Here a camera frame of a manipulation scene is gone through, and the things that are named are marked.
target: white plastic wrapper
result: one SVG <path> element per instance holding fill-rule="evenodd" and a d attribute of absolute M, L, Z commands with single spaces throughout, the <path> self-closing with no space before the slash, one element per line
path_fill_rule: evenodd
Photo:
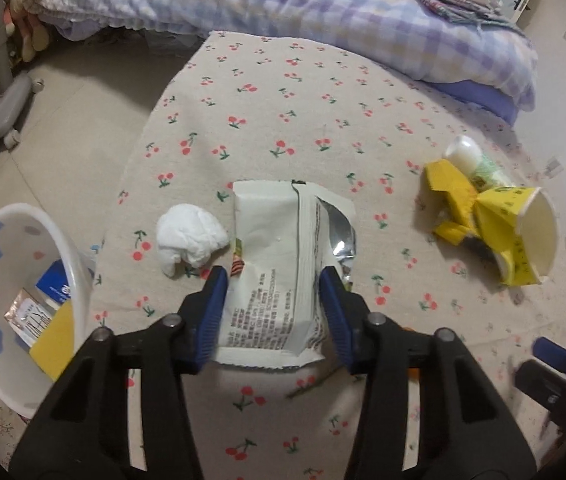
<path fill-rule="evenodd" d="M 354 205 L 311 183 L 242 181 L 234 193 L 237 248 L 215 360 L 286 368 L 322 359 L 318 277 L 325 266 L 341 270 L 323 202 L 350 224 Z"/>

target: screw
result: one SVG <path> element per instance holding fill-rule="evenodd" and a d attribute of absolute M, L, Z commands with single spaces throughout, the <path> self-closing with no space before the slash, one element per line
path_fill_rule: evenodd
<path fill-rule="evenodd" d="M 99 343 L 102 343 L 108 337 L 110 337 L 111 333 L 112 331 L 109 330 L 108 328 L 105 328 L 104 326 L 100 326 L 99 328 L 94 330 L 94 332 L 92 332 L 92 339 L 98 341 Z"/>
<path fill-rule="evenodd" d="M 367 320 L 374 326 L 379 326 L 387 321 L 387 318 L 382 312 L 370 312 L 367 314 Z"/>
<path fill-rule="evenodd" d="M 181 316 L 179 316 L 178 314 L 168 314 L 161 320 L 161 322 L 163 322 L 165 326 L 174 328 L 175 326 L 179 326 L 181 324 Z"/>
<path fill-rule="evenodd" d="M 441 341 L 445 341 L 446 343 L 449 343 L 450 341 L 453 341 L 456 338 L 456 334 L 454 333 L 453 330 L 450 330 L 449 328 L 439 328 L 438 330 L 436 330 L 436 337 L 441 339 Z"/>

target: blue box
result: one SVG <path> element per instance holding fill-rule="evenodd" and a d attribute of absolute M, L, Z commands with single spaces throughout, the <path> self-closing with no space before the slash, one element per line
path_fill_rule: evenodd
<path fill-rule="evenodd" d="M 70 299 L 68 277 L 61 260 L 54 262 L 45 271 L 36 286 L 43 294 L 60 305 Z"/>

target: plaid blanket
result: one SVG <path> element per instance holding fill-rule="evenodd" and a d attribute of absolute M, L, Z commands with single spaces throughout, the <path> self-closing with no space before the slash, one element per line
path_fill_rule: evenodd
<path fill-rule="evenodd" d="M 417 0 L 24 0 L 29 12 L 104 27 L 297 37 L 362 54 L 413 79 L 471 80 L 534 109 L 537 55 L 511 30 L 449 23 Z"/>

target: small plastic bottle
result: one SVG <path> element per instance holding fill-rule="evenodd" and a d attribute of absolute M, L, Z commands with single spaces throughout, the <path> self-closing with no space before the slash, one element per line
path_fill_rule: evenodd
<path fill-rule="evenodd" d="M 473 139 L 458 136 L 447 147 L 447 158 L 481 192 L 493 187 L 516 187 L 516 184 L 485 153 Z"/>

